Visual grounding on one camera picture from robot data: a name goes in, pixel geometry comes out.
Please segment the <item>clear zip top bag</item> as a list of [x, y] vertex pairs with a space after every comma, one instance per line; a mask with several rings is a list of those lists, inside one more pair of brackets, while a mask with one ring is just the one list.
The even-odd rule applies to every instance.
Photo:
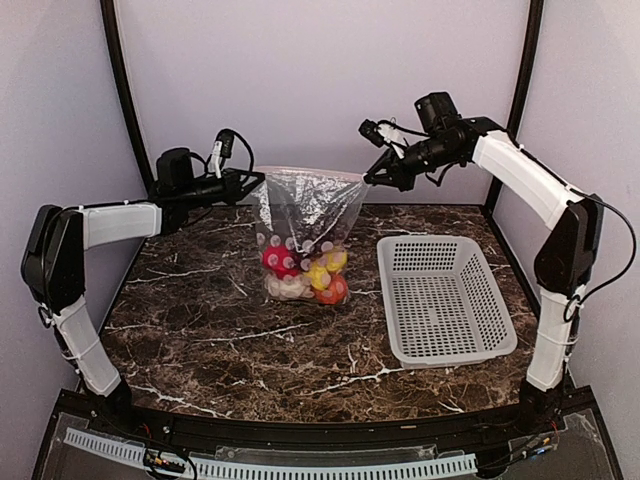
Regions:
[[338, 305], [349, 287], [347, 239], [369, 185], [362, 174], [265, 166], [253, 192], [256, 241], [268, 296]]

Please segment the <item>red bell pepper toy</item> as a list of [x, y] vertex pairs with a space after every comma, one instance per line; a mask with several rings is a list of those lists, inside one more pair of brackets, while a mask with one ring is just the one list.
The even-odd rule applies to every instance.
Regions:
[[262, 254], [262, 264], [281, 280], [300, 273], [298, 256], [283, 245], [268, 246]]

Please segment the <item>yellow vegetable toy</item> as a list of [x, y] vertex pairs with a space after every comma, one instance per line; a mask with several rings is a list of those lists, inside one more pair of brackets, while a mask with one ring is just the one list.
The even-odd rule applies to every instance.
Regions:
[[348, 254], [345, 250], [334, 250], [324, 255], [326, 259], [325, 268], [330, 273], [340, 272], [347, 264]]
[[316, 263], [312, 263], [310, 269], [305, 272], [305, 277], [308, 279], [311, 287], [318, 291], [326, 290], [331, 283], [331, 275], [328, 270]]

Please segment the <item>white cauliflower toy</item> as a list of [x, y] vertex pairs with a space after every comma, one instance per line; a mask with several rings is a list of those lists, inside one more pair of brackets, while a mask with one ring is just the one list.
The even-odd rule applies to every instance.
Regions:
[[287, 275], [284, 279], [279, 279], [276, 275], [268, 274], [264, 285], [271, 297], [282, 301], [309, 300], [314, 297], [308, 278], [304, 275]]

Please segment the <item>yellow vegetable toy front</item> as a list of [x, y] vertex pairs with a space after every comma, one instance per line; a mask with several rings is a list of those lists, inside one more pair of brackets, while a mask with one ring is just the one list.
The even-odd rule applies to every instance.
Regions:
[[326, 290], [331, 283], [331, 275], [328, 270], [316, 263], [312, 263], [310, 269], [305, 272], [305, 277], [308, 279], [311, 287], [318, 291]]

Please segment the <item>orange pumpkin toy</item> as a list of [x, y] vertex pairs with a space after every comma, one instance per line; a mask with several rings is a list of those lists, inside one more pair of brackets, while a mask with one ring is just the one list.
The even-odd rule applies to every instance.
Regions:
[[316, 300], [324, 305], [336, 305], [343, 302], [348, 296], [348, 285], [344, 277], [336, 274], [332, 277], [329, 286], [315, 293]]

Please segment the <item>white plastic basket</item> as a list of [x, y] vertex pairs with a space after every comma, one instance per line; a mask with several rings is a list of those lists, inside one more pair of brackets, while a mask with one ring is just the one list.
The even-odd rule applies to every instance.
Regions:
[[513, 353], [517, 335], [480, 246], [450, 235], [377, 243], [390, 348], [407, 370], [483, 363]]

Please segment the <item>dark red grape bunch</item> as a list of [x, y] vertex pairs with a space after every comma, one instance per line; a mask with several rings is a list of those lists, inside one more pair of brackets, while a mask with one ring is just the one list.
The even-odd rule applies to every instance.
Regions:
[[285, 204], [282, 207], [284, 232], [292, 240], [293, 250], [300, 264], [319, 259], [332, 249], [340, 247], [347, 237], [341, 218], [327, 208], [303, 208]]

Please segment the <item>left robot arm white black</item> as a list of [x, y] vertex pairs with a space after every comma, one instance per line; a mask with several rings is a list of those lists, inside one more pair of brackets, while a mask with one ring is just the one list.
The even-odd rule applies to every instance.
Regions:
[[39, 209], [21, 262], [22, 279], [43, 325], [53, 329], [63, 358], [90, 392], [111, 398], [101, 417], [120, 436], [134, 435], [141, 415], [119, 398], [130, 397], [130, 388], [91, 320], [85, 299], [86, 251], [172, 234], [187, 224], [190, 211], [218, 203], [234, 205], [264, 179], [261, 172], [226, 168], [219, 174], [189, 176], [175, 185], [156, 181], [142, 200]]

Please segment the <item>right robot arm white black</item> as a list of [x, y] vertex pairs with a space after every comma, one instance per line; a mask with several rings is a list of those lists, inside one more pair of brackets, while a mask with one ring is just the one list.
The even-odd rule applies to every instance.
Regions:
[[370, 185], [409, 191], [420, 174], [473, 163], [540, 218], [549, 235], [534, 260], [541, 310], [526, 382], [542, 392], [558, 386], [595, 262], [602, 220], [596, 197], [544, 167], [487, 117], [450, 115], [414, 144], [404, 142], [403, 129], [389, 120], [365, 120], [359, 133], [386, 150], [364, 175]]

